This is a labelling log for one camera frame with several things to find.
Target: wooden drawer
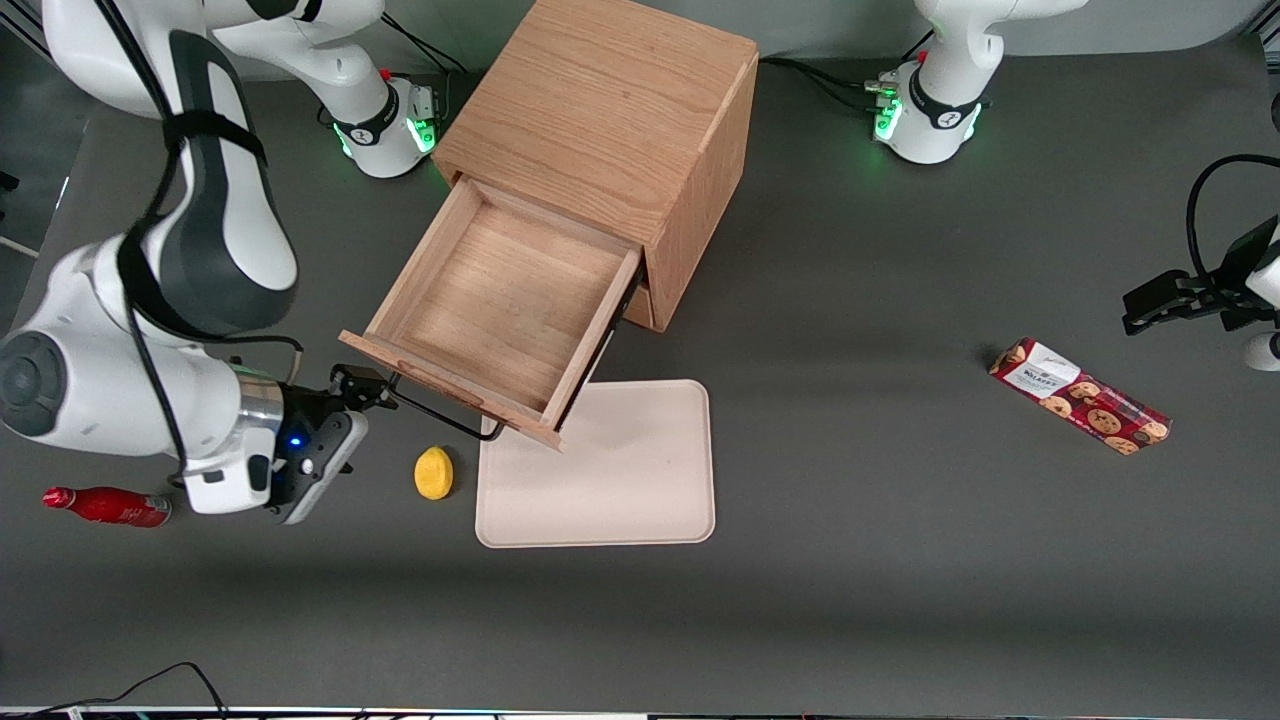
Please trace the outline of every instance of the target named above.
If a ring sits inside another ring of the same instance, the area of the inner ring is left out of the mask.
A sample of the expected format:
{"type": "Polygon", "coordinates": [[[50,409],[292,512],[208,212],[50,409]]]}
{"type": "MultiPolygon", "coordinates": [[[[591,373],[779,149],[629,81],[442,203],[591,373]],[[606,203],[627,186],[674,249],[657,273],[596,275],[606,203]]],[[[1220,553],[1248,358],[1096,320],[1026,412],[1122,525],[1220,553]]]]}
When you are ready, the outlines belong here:
{"type": "Polygon", "coordinates": [[[389,370],[561,448],[641,249],[462,177],[365,334],[389,370]]]}

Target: red cookie package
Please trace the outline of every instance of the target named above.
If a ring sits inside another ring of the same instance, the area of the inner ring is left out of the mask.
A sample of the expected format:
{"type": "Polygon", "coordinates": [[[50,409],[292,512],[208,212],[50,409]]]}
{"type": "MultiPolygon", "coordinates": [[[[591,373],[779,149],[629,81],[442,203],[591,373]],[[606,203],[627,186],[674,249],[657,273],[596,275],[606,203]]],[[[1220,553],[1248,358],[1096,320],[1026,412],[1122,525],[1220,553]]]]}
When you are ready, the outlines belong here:
{"type": "Polygon", "coordinates": [[[1120,455],[1169,437],[1167,416],[1098,382],[1033,338],[1024,337],[1005,351],[991,374],[1120,455]]]}

